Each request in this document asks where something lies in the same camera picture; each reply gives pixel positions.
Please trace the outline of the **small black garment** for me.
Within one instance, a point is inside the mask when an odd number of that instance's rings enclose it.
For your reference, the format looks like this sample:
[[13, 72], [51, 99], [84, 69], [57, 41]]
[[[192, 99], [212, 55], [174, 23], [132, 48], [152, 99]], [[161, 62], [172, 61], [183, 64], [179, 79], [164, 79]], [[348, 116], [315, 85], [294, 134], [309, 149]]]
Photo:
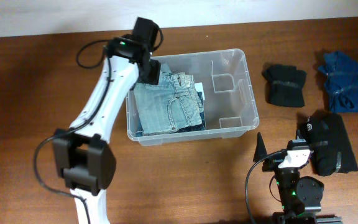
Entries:
[[293, 65], [275, 64], [263, 73], [268, 81], [268, 102], [275, 106], [302, 108], [305, 106], [302, 89], [307, 73]]

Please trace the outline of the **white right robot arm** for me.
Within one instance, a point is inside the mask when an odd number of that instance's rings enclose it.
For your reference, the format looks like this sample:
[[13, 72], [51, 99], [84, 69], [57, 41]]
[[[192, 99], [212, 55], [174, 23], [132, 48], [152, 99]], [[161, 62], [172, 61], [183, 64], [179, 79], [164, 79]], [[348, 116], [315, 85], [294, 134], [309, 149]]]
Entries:
[[300, 175], [300, 170], [309, 163], [312, 155], [310, 145], [296, 132], [296, 138], [290, 140], [287, 147], [268, 153], [260, 133], [257, 134], [254, 153], [254, 165], [246, 176], [249, 183], [251, 172], [262, 164], [263, 172], [273, 172], [272, 182], [276, 182], [282, 211], [272, 215], [274, 223], [342, 223], [341, 217], [322, 216], [321, 211], [324, 184], [314, 177]]

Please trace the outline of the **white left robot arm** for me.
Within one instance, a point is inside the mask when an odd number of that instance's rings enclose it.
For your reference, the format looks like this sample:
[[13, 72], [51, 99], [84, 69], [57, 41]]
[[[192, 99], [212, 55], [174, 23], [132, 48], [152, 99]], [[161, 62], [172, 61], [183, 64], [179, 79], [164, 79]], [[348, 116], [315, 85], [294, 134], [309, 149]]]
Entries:
[[163, 42], [159, 26], [137, 18], [130, 34], [107, 41], [101, 76], [82, 112], [51, 138], [57, 174], [74, 199], [79, 223], [108, 223], [106, 190], [116, 170], [109, 147], [126, 95], [137, 83], [157, 85], [160, 62], [151, 58]]

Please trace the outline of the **blue garment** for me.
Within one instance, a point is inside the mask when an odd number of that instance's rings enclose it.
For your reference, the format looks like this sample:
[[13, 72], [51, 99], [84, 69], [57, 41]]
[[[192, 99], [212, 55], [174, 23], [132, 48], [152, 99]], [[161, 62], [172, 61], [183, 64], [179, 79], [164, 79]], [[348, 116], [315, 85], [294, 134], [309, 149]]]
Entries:
[[358, 113], [358, 63], [343, 52], [323, 55], [318, 70], [325, 75], [324, 88], [329, 96], [329, 111]]

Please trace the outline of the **light blue jeans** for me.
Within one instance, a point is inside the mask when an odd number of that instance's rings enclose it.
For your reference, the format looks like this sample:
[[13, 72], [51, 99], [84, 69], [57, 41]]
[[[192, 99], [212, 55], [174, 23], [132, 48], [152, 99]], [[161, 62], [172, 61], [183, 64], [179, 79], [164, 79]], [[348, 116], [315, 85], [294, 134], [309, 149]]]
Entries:
[[161, 65], [158, 85], [137, 83], [134, 88], [141, 136], [205, 130], [202, 93], [193, 75]]

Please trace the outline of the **dark blue jeans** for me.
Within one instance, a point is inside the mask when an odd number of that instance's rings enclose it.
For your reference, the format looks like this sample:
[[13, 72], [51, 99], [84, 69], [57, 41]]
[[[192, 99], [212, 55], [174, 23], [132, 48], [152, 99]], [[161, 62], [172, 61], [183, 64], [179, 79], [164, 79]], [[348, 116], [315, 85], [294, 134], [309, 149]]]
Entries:
[[144, 136], [202, 131], [205, 129], [201, 93], [153, 93], [135, 96]]

